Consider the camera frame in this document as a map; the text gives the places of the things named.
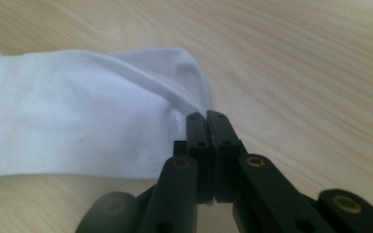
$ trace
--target black plastic part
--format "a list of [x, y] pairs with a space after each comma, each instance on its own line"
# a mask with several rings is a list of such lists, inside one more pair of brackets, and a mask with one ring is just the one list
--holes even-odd
[[77, 233], [129, 233], [136, 225], [134, 217], [138, 204], [134, 196], [111, 192], [100, 197], [89, 209]]
[[373, 232], [373, 207], [351, 192], [341, 189], [323, 191], [317, 207], [338, 232]]
[[198, 163], [198, 204], [214, 198], [214, 155], [205, 118], [199, 113], [186, 117], [186, 152]]
[[238, 163], [240, 190], [265, 232], [335, 232], [269, 159], [243, 154]]
[[187, 155], [187, 141], [174, 141], [174, 149], [172, 155]]
[[208, 111], [207, 120], [215, 152], [215, 198], [220, 203], [234, 200], [236, 185], [234, 167], [244, 147], [231, 123], [223, 114]]
[[195, 159], [189, 156], [169, 158], [153, 190], [139, 232], [195, 232], [197, 175]]
[[241, 191], [235, 197], [232, 214], [240, 233], [264, 232], [251, 204]]

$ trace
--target white fabric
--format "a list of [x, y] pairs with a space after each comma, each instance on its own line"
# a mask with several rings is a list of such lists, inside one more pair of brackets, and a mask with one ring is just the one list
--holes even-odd
[[155, 178], [185, 117], [209, 109], [183, 49], [0, 56], [0, 176]]

